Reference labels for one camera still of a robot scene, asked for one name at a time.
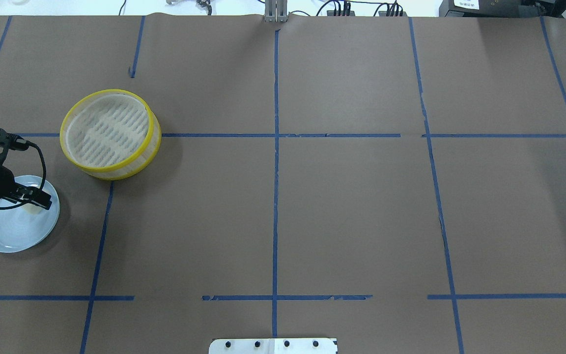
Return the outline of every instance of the metal clamp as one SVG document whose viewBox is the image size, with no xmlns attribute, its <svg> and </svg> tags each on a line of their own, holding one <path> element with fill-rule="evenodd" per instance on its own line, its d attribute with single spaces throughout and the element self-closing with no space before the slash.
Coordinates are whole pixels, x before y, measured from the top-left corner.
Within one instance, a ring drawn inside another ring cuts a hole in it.
<svg viewBox="0 0 566 354">
<path fill-rule="evenodd" d="M 265 0 L 265 22 L 287 22 L 287 0 Z"/>
</svg>

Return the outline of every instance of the plate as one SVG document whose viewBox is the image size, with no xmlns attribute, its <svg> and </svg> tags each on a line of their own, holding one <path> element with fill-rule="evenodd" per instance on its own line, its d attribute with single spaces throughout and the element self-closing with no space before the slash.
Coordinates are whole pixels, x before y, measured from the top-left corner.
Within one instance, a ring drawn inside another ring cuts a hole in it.
<svg viewBox="0 0 566 354">
<path fill-rule="evenodd" d="M 24 186 L 40 186 L 41 177 L 18 176 L 14 181 Z M 19 208 L 0 210 L 0 252 L 14 253 L 29 249 L 51 233 L 60 215 L 60 200 L 51 183 L 45 181 L 43 191 L 52 196 L 52 206 L 45 210 L 39 206 L 25 204 Z M 15 203 L 0 199 L 0 207 Z"/>
</svg>

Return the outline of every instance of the white metal plate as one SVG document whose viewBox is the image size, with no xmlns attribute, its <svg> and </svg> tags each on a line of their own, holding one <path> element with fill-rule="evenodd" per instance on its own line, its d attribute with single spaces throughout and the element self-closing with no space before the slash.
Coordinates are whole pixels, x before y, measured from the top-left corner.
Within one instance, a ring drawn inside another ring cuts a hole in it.
<svg viewBox="0 0 566 354">
<path fill-rule="evenodd" d="M 337 354 L 334 338 L 214 340 L 209 354 Z"/>
</svg>

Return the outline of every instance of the blue object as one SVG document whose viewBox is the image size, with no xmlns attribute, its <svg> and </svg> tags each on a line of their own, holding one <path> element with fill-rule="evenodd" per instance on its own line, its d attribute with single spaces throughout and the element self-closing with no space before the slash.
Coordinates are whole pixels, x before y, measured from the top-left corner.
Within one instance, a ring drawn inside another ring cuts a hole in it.
<svg viewBox="0 0 566 354">
<path fill-rule="evenodd" d="M 40 186 L 41 177 L 19 176 L 14 181 L 25 186 Z M 54 229 L 60 215 L 58 193 L 48 181 L 45 181 L 43 191 L 52 196 L 49 210 L 31 204 L 0 210 L 0 252 L 14 253 L 28 249 L 45 239 Z M 0 199 L 0 207 L 12 205 L 13 203 Z"/>
</svg>

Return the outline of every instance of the white plate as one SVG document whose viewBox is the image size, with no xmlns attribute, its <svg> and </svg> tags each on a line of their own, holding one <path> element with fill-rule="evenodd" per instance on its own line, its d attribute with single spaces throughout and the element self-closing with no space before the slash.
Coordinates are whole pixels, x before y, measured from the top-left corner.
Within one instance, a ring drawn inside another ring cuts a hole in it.
<svg viewBox="0 0 566 354">
<path fill-rule="evenodd" d="M 24 186 L 38 187 L 41 177 L 18 176 L 14 181 Z M 31 204 L 0 210 L 0 252 L 13 253 L 29 249 L 45 239 L 54 229 L 60 215 L 58 193 L 48 181 L 45 181 L 43 191 L 52 196 L 52 206 L 49 210 Z M 0 207 L 13 205 L 14 203 L 0 199 Z"/>
</svg>

